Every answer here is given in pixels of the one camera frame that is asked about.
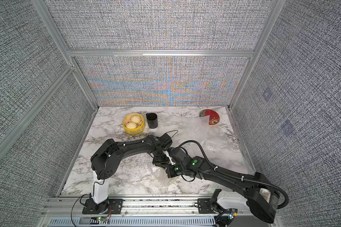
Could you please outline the bubble wrap around orange plate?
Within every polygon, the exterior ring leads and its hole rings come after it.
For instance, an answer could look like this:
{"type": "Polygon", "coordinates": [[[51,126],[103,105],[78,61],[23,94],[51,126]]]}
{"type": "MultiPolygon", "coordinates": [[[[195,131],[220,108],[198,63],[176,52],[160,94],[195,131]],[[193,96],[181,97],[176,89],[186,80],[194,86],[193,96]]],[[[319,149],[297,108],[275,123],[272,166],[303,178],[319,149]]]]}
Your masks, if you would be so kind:
{"type": "Polygon", "coordinates": [[[207,117],[183,117],[177,125],[179,132],[175,136],[176,143],[187,140],[198,141],[205,151],[232,152],[233,141],[218,124],[210,125],[207,117]]]}

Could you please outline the red floral plate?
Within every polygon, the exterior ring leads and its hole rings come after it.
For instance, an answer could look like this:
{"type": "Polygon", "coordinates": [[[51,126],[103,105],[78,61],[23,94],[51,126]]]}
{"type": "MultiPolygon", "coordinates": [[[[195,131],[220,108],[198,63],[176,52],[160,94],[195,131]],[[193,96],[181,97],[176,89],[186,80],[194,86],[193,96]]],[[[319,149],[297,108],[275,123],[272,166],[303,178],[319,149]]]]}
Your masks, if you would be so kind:
{"type": "Polygon", "coordinates": [[[199,113],[199,117],[209,117],[209,125],[216,125],[220,121],[219,114],[211,109],[204,109],[199,113]]]}

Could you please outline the bubble white plate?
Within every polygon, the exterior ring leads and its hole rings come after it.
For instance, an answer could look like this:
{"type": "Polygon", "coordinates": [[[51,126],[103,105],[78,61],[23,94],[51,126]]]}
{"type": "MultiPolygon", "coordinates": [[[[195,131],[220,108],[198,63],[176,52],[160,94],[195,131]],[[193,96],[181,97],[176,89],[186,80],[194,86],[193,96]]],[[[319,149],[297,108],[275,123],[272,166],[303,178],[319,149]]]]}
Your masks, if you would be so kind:
{"type": "Polygon", "coordinates": [[[151,173],[154,183],[158,186],[168,187],[172,183],[174,183],[173,179],[168,178],[168,175],[164,168],[152,166],[151,173]]]}

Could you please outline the bubble dark red plate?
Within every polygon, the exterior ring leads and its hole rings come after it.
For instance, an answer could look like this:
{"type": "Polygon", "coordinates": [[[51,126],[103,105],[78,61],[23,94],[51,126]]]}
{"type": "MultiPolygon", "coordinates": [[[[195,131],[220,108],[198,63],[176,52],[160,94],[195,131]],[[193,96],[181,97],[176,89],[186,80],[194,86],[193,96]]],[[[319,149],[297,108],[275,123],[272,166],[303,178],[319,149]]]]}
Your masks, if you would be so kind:
{"type": "Polygon", "coordinates": [[[243,156],[232,142],[221,139],[206,139],[201,145],[212,163],[229,170],[247,173],[243,156]]]}

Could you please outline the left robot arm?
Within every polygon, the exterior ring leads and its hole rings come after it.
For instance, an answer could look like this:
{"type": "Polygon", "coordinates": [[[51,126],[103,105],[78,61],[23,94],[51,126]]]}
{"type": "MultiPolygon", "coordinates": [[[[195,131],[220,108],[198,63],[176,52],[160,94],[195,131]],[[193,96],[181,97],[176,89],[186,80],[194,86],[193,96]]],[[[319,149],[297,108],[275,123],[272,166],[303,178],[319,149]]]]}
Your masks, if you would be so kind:
{"type": "Polygon", "coordinates": [[[108,179],[116,173],[123,159],[147,153],[153,156],[156,165],[165,167],[170,162],[170,159],[165,155],[165,151],[171,145],[172,139],[167,133],[160,137],[149,135],[128,142],[115,142],[113,139],[106,140],[91,157],[94,179],[92,200],[94,203],[100,204],[108,198],[108,179]]]}

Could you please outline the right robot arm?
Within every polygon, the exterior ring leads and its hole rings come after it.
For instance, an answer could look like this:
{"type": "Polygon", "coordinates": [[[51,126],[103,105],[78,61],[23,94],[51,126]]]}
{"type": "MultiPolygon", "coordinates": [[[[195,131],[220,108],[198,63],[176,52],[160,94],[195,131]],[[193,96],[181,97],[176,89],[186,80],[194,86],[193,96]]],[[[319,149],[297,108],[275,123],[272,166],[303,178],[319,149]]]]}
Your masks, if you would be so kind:
{"type": "Polygon", "coordinates": [[[208,180],[231,189],[246,199],[250,212],[258,219],[273,223],[277,210],[289,203],[288,194],[280,187],[273,185],[261,173],[242,174],[219,167],[202,157],[186,156],[183,159],[172,158],[175,165],[168,164],[166,173],[169,178],[190,176],[208,180]]]}

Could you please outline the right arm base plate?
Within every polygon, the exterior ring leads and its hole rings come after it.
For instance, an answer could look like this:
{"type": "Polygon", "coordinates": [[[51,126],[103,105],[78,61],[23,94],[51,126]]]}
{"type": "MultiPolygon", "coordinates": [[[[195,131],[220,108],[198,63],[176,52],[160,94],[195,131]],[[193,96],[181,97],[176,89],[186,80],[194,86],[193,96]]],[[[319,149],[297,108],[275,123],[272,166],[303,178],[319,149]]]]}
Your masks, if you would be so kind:
{"type": "Polygon", "coordinates": [[[199,198],[195,203],[200,214],[217,214],[218,211],[212,207],[210,199],[199,198]]]}

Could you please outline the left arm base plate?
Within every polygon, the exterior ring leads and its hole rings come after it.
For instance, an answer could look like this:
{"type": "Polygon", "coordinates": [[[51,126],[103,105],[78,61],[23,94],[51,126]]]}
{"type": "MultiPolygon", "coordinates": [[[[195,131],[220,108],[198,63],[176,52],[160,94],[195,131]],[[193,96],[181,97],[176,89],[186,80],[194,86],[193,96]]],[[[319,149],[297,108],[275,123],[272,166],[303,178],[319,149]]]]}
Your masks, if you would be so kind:
{"type": "Polygon", "coordinates": [[[120,214],[123,207],[123,199],[107,199],[96,204],[93,199],[87,199],[82,214],[120,214]]]}

